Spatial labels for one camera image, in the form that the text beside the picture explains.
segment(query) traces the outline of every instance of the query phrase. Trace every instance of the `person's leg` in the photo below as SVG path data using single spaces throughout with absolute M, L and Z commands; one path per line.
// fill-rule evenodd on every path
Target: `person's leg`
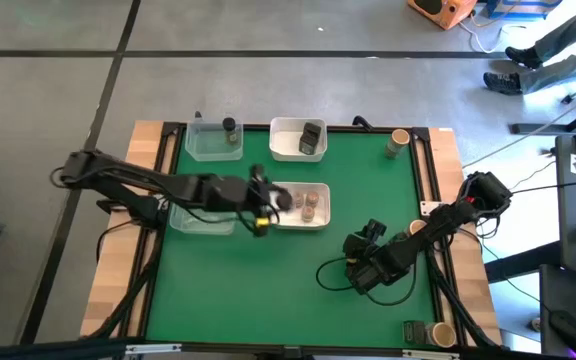
M 535 51 L 539 59 L 545 62 L 575 42 L 576 15 L 538 40 Z
M 576 56 L 546 66 L 536 71 L 519 74 L 519 84 L 524 94 L 576 80 Z
M 506 48 L 506 55 L 516 63 L 530 69 L 538 69 L 567 46 L 576 42 L 576 15 L 546 34 L 528 49 Z

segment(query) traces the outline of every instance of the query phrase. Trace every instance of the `person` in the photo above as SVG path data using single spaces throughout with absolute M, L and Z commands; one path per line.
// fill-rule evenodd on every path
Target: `person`
M 506 48 L 506 56 L 534 71 L 511 74 L 484 74 L 484 83 L 506 95 L 529 94 L 537 90 L 576 80 L 576 56 L 542 67 L 542 64 L 576 42 L 576 16 L 546 34 L 528 49 Z

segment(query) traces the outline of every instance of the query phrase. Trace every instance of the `white tray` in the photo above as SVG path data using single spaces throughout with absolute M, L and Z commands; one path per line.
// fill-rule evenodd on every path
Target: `white tray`
M 319 143 L 313 155 L 299 152 L 299 139 L 309 122 L 321 126 Z M 318 162 L 328 148 L 326 122 L 321 119 L 276 117 L 270 122 L 270 151 L 277 161 Z
M 299 230 L 318 230 L 323 229 L 330 222 L 330 188 L 322 183 L 297 183 L 297 182 L 273 182 L 277 186 L 281 186 L 288 190 L 291 194 L 299 191 L 304 196 L 308 191 L 316 191 L 319 194 L 319 201 L 315 206 L 315 217 L 311 222 L 304 222 L 301 220 L 301 211 L 303 206 L 299 209 L 294 208 L 287 212 L 279 213 L 280 222 L 277 224 L 277 219 L 272 216 L 272 223 L 280 229 L 299 229 Z M 271 203 L 275 203 L 276 194 L 272 194 Z

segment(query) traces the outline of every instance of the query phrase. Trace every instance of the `wooden table frame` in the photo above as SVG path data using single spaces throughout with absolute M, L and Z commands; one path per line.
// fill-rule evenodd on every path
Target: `wooden table frame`
M 137 121 L 126 161 L 164 173 L 174 170 L 177 163 L 177 159 L 173 158 L 176 153 L 174 149 L 181 145 L 180 136 L 177 136 L 179 129 L 177 123 Z M 452 129 L 413 128 L 411 133 L 414 134 L 414 146 L 411 153 L 413 161 L 416 161 L 418 165 L 415 172 L 418 172 L 416 175 L 420 179 L 417 186 L 419 199 L 453 202 L 463 182 L 463 173 Z M 125 211 L 113 213 L 108 226 L 111 227 L 127 220 L 129 218 Z M 474 232 L 472 226 L 466 229 Z M 106 235 L 81 327 L 82 335 L 90 334 L 98 329 L 124 296 L 129 285 L 145 264 L 145 260 L 150 257 L 155 236 L 157 236 L 156 232 L 134 225 L 126 225 Z M 436 256 L 443 269 L 446 268 L 444 266 L 446 263 L 449 265 L 449 273 L 446 275 L 449 281 L 455 279 L 453 281 L 457 284 L 459 297 L 477 324 L 488 337 L 500 344 L 501 337 L 479 245 L 468 235 L 458 232 L 454 237 L 449 255 L 445 257 L 437 254 Z M 450 276 L 453 275 L 450 274 L 450 270 L 454 273 L 454 277 Z M 145 294 L 148 292 L 152 294 L 153 289 L 154 284 L 151 283 L 142 289 L 133 304 L 129 321 L 122 321 L 118 329 L 115 329 L 114 335 L 143 334 L 148 317 L 146 309 L 150 307 L 150 304 L 144 304 L 144 302 L 151 298 Z M 445 297 L 440 296 L 441 316 L 444 321 L 454 324 L 450 306 Z M 456 328 L 461 328 L 458 334 L 461 332 L 462 339 L 465 339 L 463 328 L 459 325 Z M 463 341 L 473 344 L 469 337 L 467 340 L 462 340 L 462 343 Z M 210 347 L 206 349 L 210 351 L 230 350 Z

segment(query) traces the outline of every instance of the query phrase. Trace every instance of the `gray floor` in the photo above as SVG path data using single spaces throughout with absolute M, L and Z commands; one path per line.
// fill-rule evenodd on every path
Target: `gray floor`
M 115 49 L 130 3 L 0 0 L 0 49 Z M 502 24 L 481 30 L 482 42 L 494 44 Z M 527 34 L 534 37 L 554 25 L 550 19 L 531 24 L 535 30 Z M 512 44 L 527 38 L 505 36 Z M 463 30 L 441 31 L 403 0 L 143 0 L 128 47 L 470 51 Z M 14 341 L 64 198 L 48 183 L 48 173 L 83 144 L 110 63 L 0 58 L 0 221 L 7 226 L 0 235 L 0 344 Z M 484 59 L 129 58 L 122 63 L 98 146 L 121 157 L 135 120 L 186 121 L 195 110 L 246 123 L 315 116 L 349 124 L 361 114 L 376 125 L 452 127 L 462 161 L 468 162 L 515 139 L 508 123 L 542 122 L 568 108 L 559 100 L 576 84 L 523 98 L 483 89 L 484 71 L 513 69 L 507 61 Z M 513 183 L 528 175 L 517 172 L 518 164 L 537 168 L 539 150 L 552 144 L 549 137 L 529 139 L 481 166 L 511 174 L 504 181 Z M 95 199 L 82 196 L 38 341 L 78 335 L 95 269 L 94 243 L 107 222 Z M 521 206 L 548 201 L 552 196 Z M 507 223 L 528 228 L 521 220 L 509 215 Z M 552 241 L 548 236 L 527 242 L 500 233 L 491 249 L 506 256 Z M 534 282 L 520 285 L 537 293 Z M 512 328 L 531 316 L 536 304 L 503 298 L 509 291 L 493 287 L 499 321 Z

